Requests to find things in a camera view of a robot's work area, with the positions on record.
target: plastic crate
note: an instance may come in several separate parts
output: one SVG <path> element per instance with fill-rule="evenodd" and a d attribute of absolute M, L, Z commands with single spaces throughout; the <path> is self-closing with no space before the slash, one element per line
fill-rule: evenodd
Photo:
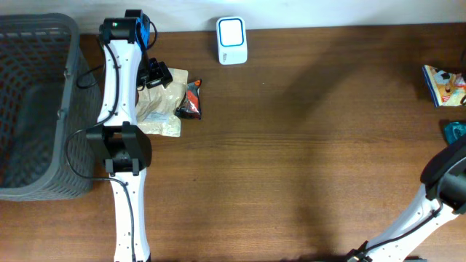
<path fill-rule="evenodd" d="M 98 117 L 99 88 L 76 87 L 86 70 L 70 17 L 0 17 L 0 199 L 71 199 L 92 188 L 65 165 L 63 147 L 69 134 Z M 84 134 L 71 141 L 70 158 L 81 174 L 93 175 Z"/>

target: wooden table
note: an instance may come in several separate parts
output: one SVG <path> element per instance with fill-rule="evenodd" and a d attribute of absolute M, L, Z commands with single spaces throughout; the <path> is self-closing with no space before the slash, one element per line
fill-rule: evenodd
<path fill-rule="evenodd" d="M 244 65 L 215 32 L 161 33 L 150 56 L 202 77 L 202 121 L 151 136 L 146 232 L 156 261 L 343 255 L 384 231 L 445 145 L 424 64 L 458 67 L 466 24 L 248 31 Z M 82 50 L 102 57 L 93 37 Z M 110 185 L 71 201 L 0 202 L 2 261 L 111 261 Z M 465 261 L 466 218 L 413 255 Z"/>

